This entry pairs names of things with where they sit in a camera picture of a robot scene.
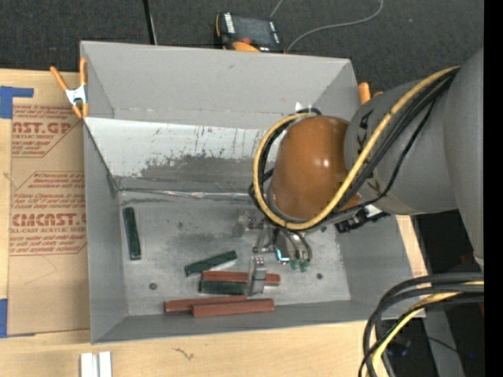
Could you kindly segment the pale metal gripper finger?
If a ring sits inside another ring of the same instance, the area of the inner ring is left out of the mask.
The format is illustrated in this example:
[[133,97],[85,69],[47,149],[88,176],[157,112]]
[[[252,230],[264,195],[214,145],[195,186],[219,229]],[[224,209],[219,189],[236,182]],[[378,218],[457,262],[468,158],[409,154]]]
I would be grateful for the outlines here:
[[243,236],[247,231],[262,229],[264,219],[255,212],[245,212],[237,218],[237,235]]
[[263,256],[254,255],[250,260],[248,270],[248,296],[259,295],[264,292],[267,267]]

